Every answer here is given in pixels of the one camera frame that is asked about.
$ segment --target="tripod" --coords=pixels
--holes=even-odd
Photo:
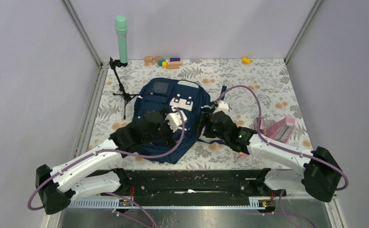
[[[110,57],[109,65],[110,65],[110,68],[115,73],[116,78],[117,78],[117,80],[119,82],[119,91],[122,92],[121,94],[113,93],[113,95],[114,96],[121,96],[121,97],[123,97],[123,100],[124,100],[124,116],[123,116],[123,119],[125,120],[126,119],[126,106],[138,94],[129,94],[129,93],[126,93],[126,91],[124,90],[124,86],[121,83],[120,78],[119,78],[119,75],[117,75],[117,72],[116,72],[116,67],[121,67],[122,66],[120,60],[113,60],[112,57]]]

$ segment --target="backpack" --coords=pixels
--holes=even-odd
[[[170,155],[157,159],[150,159],[160,163],[168,162],[176,164],[177,161],[199,139],[195,128],[199,127],[202,112],[212,113],[213,103],[210,95],[198,84],[186,80],[169,78],[154,78],[140,91],[134,104],[133,120],[147,111],[161,112],[164,108],[178,106],[186,115],[186,131],[179,147]],[[172,139],[177,141],[181,130],[176,131]],[[154,141],[143,145],[138,151],[141,155],[159,155],[167,152],[173,146],[163,141]]]

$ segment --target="microphone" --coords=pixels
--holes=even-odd
[[[119,44],[120,64],[117,67],[127,66],[127,20],[125,16],[117,16],[115,21],[115,28],[117,33],[117,41]]]

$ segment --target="leaf pattern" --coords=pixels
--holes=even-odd
[[[283,59],[253,59],[248,65],[240,59],[193,59],[182,60],[183,66],[166,70],[158,65],[144,66],[142,60],[131,60],[125,68],[118,68],[120,79],[128,93],[135,94],[155,77],[185,79],[202,86],[216,99],[222,86],[246,85],[259,98],[266,129],[284,117],[295,118],[295,128],[289,145],[310,148],[311,143],[303,122],[302,113],[293,91],[290,77]],[[98,107],[97,118],[90,139],[94,147],[103,142],[116,129],[131,121],[135,99],[127,104],[127,119],[123,120],[124,101],[118,93],[117,79],[109,70]],[[225,95],[230,105],[230,117],[238,126],[254,128],[253,122],[258,109],[253,96],[245,89],[236,89]],[[177,164],[158,163],[141,158],[126,157],[101,167],[124,169],[285,169],[284,165],[262,157],[247,156],[242,159],[238,153],[223,145],[197,142]]]

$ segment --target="white wall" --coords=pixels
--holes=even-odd
[[[0,0],[0,228],[41,226],[35,170],[70,159],[96,70],[60,1]]]
[[[72,0],[103,60],[118,58],[115,17],[128,22],[128,58],[284,58],[315,0]]]
[[[369,228],[369,0],[326,0],[289,64],[313,145],[350,179],[349,228]]]

